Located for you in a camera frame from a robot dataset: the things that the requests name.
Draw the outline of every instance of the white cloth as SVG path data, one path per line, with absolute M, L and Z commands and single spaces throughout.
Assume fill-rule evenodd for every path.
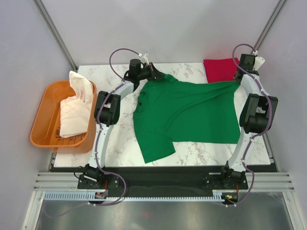
M 76 95 L 60 104 L 59 135 L 62 138 L 86 133 L 94 97 L 92 83 L 79 73 L 70 71 L 69 81 Z

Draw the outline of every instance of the gray wall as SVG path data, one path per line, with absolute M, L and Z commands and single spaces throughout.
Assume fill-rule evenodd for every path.
M 256 43 L 278 0 L 43 2 L 76 64 L 93 65 L 123 47 L 149 51 L 155 63 L 230 58 L 237 44 Z M 131 57 L 121 52 L 113 61 Z
M 70 68 L 31 0 L 0 2 L 0 229 L 18 230 L 48 152 L 29 134 L 45 88 Z
M 290 173 L 307 216 L 307 1 L 288 1 L 259 54 L 260 79 L 279 104 L 269 132 L 277 163 Z

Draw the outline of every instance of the green t-shirt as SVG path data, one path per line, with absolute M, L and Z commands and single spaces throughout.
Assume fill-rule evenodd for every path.
M 235 81 L 194 84 L 171 75 L 149 81 L 133 114 L 134 131 L 145 163 L 175 152 L 173 141 L 237 143 Z

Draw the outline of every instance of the plastic laundry basket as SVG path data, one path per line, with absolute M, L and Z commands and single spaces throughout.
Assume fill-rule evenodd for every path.
M 95 84 L 92 84 L 94 98 L 87 132 L 70 138 L 61 138 L 59 135 L 60 102 L 74 96 L 75 92 L 70 87 L 69 80 L 57 81 L 46 88 L 30 134 L 33 145 L 57 153 L 86 153 L 93 148 L 96 134 L 94 110 L 97 92 Z

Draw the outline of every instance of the red towel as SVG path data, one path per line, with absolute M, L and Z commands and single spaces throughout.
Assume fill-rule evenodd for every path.
M 236 65 L 232 58 L 223 60 L 204 60 L 203 65 L 206 70 L 206 76 L 208 83 L 218 81 L 234 81 L 236 73 Z

